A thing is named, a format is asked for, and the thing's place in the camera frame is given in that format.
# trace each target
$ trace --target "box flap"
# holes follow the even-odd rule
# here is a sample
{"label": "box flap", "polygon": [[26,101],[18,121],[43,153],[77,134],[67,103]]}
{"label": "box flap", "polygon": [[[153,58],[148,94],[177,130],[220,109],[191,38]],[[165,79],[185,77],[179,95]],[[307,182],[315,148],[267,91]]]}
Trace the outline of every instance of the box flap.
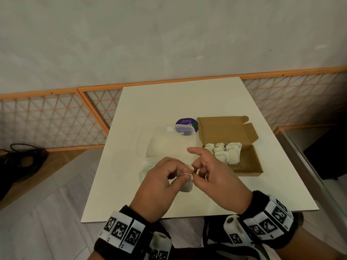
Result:
{"label": "box flap", "polygon": [[240,142],[250,145],[258,139],[258,135],[247,116],[206,117],[197,118],[199,124],[199,138],[205,145],[207,143]]}

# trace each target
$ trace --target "person's right hand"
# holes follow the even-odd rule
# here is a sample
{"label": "person's right hand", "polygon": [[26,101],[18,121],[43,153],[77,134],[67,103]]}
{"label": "person's right hand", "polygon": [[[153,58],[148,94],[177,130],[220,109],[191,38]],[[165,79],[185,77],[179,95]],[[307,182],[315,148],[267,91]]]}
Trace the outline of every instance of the person's right hand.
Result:
{"label": "person's right hand", "polygon": [[192,163],[199,173],[193,173],[193,183],[223,209],[243,214],[253,197],[237,175],[224,162],[204,148],[190,147],[187,151],[200,157]]}

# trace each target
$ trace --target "cardboard box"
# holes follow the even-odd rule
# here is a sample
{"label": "cardboard box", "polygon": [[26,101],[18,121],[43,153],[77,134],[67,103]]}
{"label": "cardboard box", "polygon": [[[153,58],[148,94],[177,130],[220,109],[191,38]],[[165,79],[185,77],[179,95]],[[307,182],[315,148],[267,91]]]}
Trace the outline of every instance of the cardboard box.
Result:
{"label": "cardboard box", "polygon": [[229,167],[238,176],[259,176],[263,169],[252,145],[258,135],[252,123],[245,124],[248,120],[247,116],[197,118],[199,138],[204,146],[207,143],[242,143],[240,163]]}

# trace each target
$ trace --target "wooden frame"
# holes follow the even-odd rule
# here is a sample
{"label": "wooden frame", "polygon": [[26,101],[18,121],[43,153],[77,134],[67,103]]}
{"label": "wooden frame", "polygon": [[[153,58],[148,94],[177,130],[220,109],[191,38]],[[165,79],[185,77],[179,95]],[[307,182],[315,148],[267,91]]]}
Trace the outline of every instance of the wooden frame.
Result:
{"label": "wooden frame", "polygon": [[[76,88],[63,88],[63,89],[53,89],[53,90],[44,90],[44,91],[21,92],[21,93],[2,94],[0,95],[0,100],[75,93],[78,96],[78,98],[82,101],[83,105],[89,110],[91,115],[98,122],[102,130],[106,134],[108,134],[110,131],[110,127],[105,122],[104,118],[99,113],[99,111],[96,109],[96,106],[94,106],[92,100],[89,98],[87,94],[87,92],[89,91],[114,90],[114,89],[122,89],[123,87],[129,87],[129,86],[141,86],[141,85],[148,85],[148,84],[174,83],[174,82],[231,78],[231,77],[239,77],[241,79],[258,79],[258,78],[288,77],[288,76],[294,76],[294,75],[330,74],[330,73],[338,73],[338,72],[347,72],[347,66],[332,67],[332,68],[287,70],[287,71],[275,71],[275,72],[263,72],[263,73],[250,73],[250,74],[236,74],[236,75],[220,75],[220,76],[214,76],[214,77],[156,80],[156,81],[144,81],[144,82],[135,82],[135,83],[121,83],[121,84],[109,84],[109,85],[107,84],[107,85],[98,85],[98,86],[84,86],[84,87],[76,87]],[[277,134],[279,131],[286,130],[286,129],[300,129],[300,128],[323,127],[323,126],[330,126],[330,125],[282,126],[282,127],[277,127],[274,133]],[[48,149],[48,151],[102,148],[103,146],[104,145],[101,144],[101,145],[90,145],[90,146],[64,147],[64,148]]]}

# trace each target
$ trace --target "gray wall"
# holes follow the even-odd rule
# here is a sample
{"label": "gray wall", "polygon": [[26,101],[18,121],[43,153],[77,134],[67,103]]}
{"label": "gray wall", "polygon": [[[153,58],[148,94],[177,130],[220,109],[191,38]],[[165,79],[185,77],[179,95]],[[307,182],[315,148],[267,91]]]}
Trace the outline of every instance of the gray wall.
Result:
{"label": "gray wall", "polygon": [[347,63],[347,0],[0,0],[0,93]]}

